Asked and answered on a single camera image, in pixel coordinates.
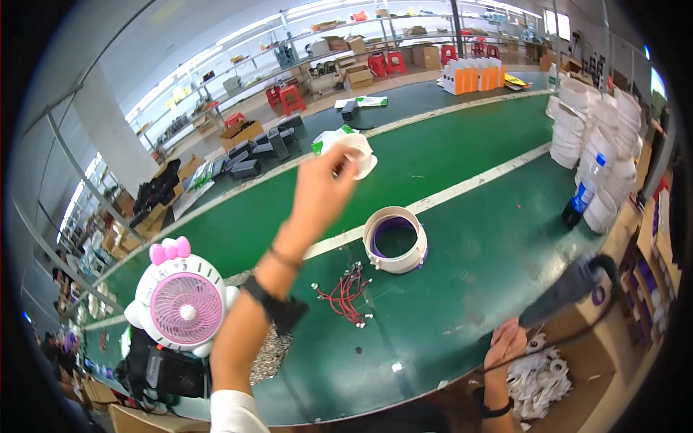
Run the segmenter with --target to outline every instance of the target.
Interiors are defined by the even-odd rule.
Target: white plastic ring
[[[585,110],[590,106],[590,97],[587,94],[587,86],[584,83],[569,78],[561,81],[559,98],[571,107]]]
[[[382,257],[374,251],[374,237],[379,226],[392,218],[407,220],[416,232],[416,242],[409,251],[399,257]],[[400,206],[382,208],[368,218],[363,227],[363,245],[366,248],[368,259],[376,267],[376,270],[383,270],[390,274],[404,274],[422,265],[428,252],[428,240],[423,225],[413,213]]]

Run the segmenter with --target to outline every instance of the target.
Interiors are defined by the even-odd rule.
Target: red wire
[[[354,281],[358,281],[358,291],[355,294],[351,294],[351,285]],[[340,278],[340,283],[329,295],[323,293],[320,288],[315,289],[323,297],[323,299],[330,301],[330,307],[332,307],[332,310],[338,315],[346,317],[346,319],[352,324],[357,324],[362,321],[362,316],[364,315],[359,314],[352,304],[352,301],[358,298],[363,292],[363,287],[361,286],[361,268],[359,266],[352,268],[347,275]],[[335,292],[337,290],[340,291],[339,297],[335,296]]]

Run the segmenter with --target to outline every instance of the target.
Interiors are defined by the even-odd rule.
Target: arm
[[[527,335],[518,324],[518,318],[508,319],[493,332],[491,348],[484,359],[484,405],[490,410],[499,410],[508,405],[508,385],[506,383],[508,365],[504,362],[516,357],[525,350]],[[497,418],[487,418],[481,423],[483,433],[512,433],[514,422],[511,412]]]
[[[323,157],[313,158],[299,168],[294,204],[281,225],[272,248],[255,267],[258,284],[274,298],[284,300],[296,279],[297,270],[285,263],[300,263],[308,248],[342,212],[354,189],[358,165],[346,155],[357,150],[336,145]],[[263,307],[241,290],[224,320],[210,354],[212,391],[230,389],[251,394],[250,367],[269,331]]]

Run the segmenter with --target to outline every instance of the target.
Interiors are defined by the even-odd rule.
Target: white stripe
[[[94,322],[92,324],[83,326],[82,328],[84,330],[99,329],[99,328],[105,328],[106,326],[111,326],[111,325],[115,325],[115,324],[122,324],[124,321],[128,321],[125,318],[125,315],[117,315],[117,316],[109,317],[106,320],[97,321],[97,322]]]
[[[483,173],[480,173],[474,177],[470,177],[469,179],[464,180],[458,184],[452,185],[449,188],[445,188],[438,193],[429,195],[428,197],[423,198],[418,202],[411,203],[406,208],[415,215],[427,211],[428,209],[431,209],[435,206],[438,206],[439,204],[447,202],[450,199],[453,199],[468,191],[471,191],[474,188],[477,188],[478,186],[487,184],[494,179],[506,175],[507,173],[510,173],[518,167],[524,166],[528,162],[531,162],[548,152],[550,146],[551,142],[545,143],[537,148],[530,150],[529,152],[521,154],[519,157],[515,157],[509,161],[506,161],[503,164],[500,164],[499,166],[486,170]],[[363,226],[359,226],[355,229],[345,231],[344,233],[337,235],[334,238],[321,240],[320,242],[314,244],[312,247],[308,248],[308,251],[304,256],[304,259],[308,260],[309,258],[319,256],[320,254],[332,251],[335,248],[339,248],[343,245],[353,242],[354,240],[361,239],[362,237]],[[102,328],[104,326],[121,323],[125,320],[125,316],[123,315],[116,316],[110,319],[106,319],[104,321],[87,325],[84,327],[84,329],[91,330]]]
[[[399,121],[388,123],[386,125],[379,126],[379,127],[374,128],[372,130],[365,131],[363,134],[366,137],[376,136],[378,134],[382,134],[383,132],[392,131],[392,130],[395,130],[396,128],[403,127],[405,125],[410,125],[412,123],[426,120],[427,118],[442,116],[444,114],[456,112],[456,111],[459,111],[462,109],[478,107],[480,105],[498,103],[498,102],[502,102],[502,101],[506,101],[506,100],[524,99],[524,98],[529,98],[532,96],[547,95],[550,93],[551,93],[551,91],[549,91],[549,90],[533,90],[533,91],[520,92],[520,93],[516,93],[516,94],[493,96],[491,98],[477,99],[477,100],[473,100],[473,101],[468,102],[468,103],[451,105],[450,107],[435,109],[435,110],[432,110],[430,112],[417,114],[416,116],[407,117],[407,118],[401,119]],[[113,272],[115,272],[120,266],[122,266],[122,264],[124,264],[125,262],[130,260],[133,256],[138,254],[140,251],[142,251],[145,248],[149,248],[149,245],[152,242],[155,242],[156,240],[165,238],[172,231],[178,229],[183,224],[186,224],[187,222],[191,221],[193,218],[196,218],[199,215],[202,215],[204,212],[207,212],[209,209],[212,209],[213,207],[218,206],[219,204],[221,204],[221,203],[225,202],[226,200],[242,193],[243,191],[247,190],[248,188],[251,188],[251,187],[253,187],[257,184],[260,184],[266,180],[272,179],[273,177],[280,175],[281,173],[284,173],[285,171],[288,171],[294,167],[297,167],[301,162],[303,162],[306,159],[311,158],[311,157],[312,157],[312,154],[306,154],[306,155],[303,155],[299,158],[293,159],[292,161],[289,161],[286,164],[282,164],[279,167],[273,168],[270,171],[266,172],[264,174],[264,176],[260,176],[257,179],[249,180],[248,182],[245,182],[245,183],[227,191],[226,193],[220,195],[216,199],[211,200],[209,203],[201,206],[200,208],[188,213],[187,215],[183,216],[178,221],[174,222],[173,224],[171,224],[170,226],[168,226],[164,230],[162,230],[160,233],[158,233],[151,240],[151,242],[148,242],[145,245],[140,245],[139,247],[133,249],[130,252],[130,254],[128,254],[128,257],[126,257],[124,260],[120,260],[118,263],[115,264],[115,266],[108,269],[105,274],[103,274],[98,280],[96,280],[96,282],[94,283],[94,286],[97,286],[99,283],[105,281],[105,279],[108,278],[111,274],[113,274]]]

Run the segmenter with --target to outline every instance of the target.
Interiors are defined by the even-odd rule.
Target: bracelet
[[[301,260],[300,263],[294,263],[293,261],[287,259],[286,257],[282,256],[280,253],[274,250],[274,247],[270,245],[270,247],[267,249],[267,251],[274,256],[275,259],[277,259],[279,262],[281,262],[282,265],[286,265],[288,267],[292,267],[295,270],[301,269],[303,266],[304,262]]]
[[[512,397],[508,397],[508,404],[505,407],[498,410],[490,410],[484,404],[484,388],[475,389],[474,391],[472,391],[472,395],[476,400],[477,407],[479,409],[479,412],[481,413],[482,419],[498,418],[499,416],[507,414],[508,412],[510,412],[510,409],[515,407],[515,400],[513,400]]]

